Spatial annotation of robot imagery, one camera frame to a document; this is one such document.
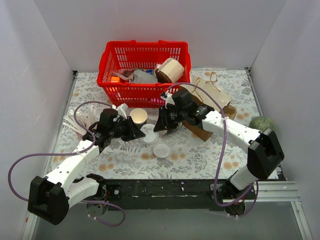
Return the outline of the white plastic cup lid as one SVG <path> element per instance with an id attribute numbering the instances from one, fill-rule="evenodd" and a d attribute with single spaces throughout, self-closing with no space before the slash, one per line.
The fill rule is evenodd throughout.
<path id="1" fill-rule="evenodd" d="M 152 148 L 153 154 L 160 159 L 167 158 L 171 154 L 170 145 L 166 142 L 157 142 Z"/>

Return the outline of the brown paper bag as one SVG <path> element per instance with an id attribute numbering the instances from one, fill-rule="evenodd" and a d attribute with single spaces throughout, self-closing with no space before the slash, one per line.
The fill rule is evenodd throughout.
<path id="1" fill-rule="evenodd" d="M 218 74 L 215 71 L 212 71 L 210 74 L 210 79 L 205 80 L 204 78 L 196 75 L 190 77 L 190 83 L 194 84 L 203 90 L 205 90 L 223 109 L 228 106 L 232 100 L 232 96 L 226 91 L 218 88 L 216 83 L 218 82 Z M 221 112 L 217 104 L 215 104 L 202 90 L 195 86 L 182 84 L 179 87 L 182 91 L 188 91 L 191 94 L 191 97 L 195 100 L 197 105 L 205 104 L 214 110 Z M 182 123 L 188 130 L 190 130 L 194 135 L 200 138 L 202 141 L 206 142 L 211 136 L 212 132 L 205 131 L 196 126 L 192 126 L 186 121 Z"/>

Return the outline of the black paper coffee cup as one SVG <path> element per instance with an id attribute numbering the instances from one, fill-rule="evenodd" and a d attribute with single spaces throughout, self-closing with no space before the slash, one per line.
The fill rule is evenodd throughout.
<path id="1" fill-rule="evenodd" d="M 153 141 L 146 141 L 146 140 L 144 140 L 144 143 L 147 145 L 147 146 L 152 146 L 152 145 L 154 145 L 156 142 L 157 142 L 158 140 L 157 139 L 155 139 L 155 140 L 153 140 Z"/>

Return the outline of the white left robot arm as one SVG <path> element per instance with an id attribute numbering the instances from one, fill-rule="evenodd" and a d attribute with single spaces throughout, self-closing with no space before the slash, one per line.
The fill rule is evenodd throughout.
<path id="1" fill-rule="evenodd" d="M 104 109 L 99 121 L 88 128 L 72 156 L 44 177 L 36 176 L 31 181 L 28 211 L 58 225 L 71 207 L 85 199 L 107 201 L 111 189 L 102 176 L 93 173 L 80 179 L 77 176 L 112 139 L 120 138 L 128 142 L 143 137 L 145 134 L 130 116 L 123 117 L 115 109 Z"/>

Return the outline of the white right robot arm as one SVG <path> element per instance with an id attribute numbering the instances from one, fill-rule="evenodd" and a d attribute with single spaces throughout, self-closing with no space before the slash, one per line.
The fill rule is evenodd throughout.
<path id="1" fill-rule="evenodd" d="M 154 132 L 175 129 L 180 123 L 187 122 L 198 129 L 226 137 L 247 154 L 247 164 L 216 190 L 222 198 L 239 198 L 251 183 L 266 180 L 285 158 L 272 129 L 261 131 L 224 118 L 213 107 L 197 104 L 187 90 L 162 93 L 161 98 L 165 105 L 159 108 Z"/>

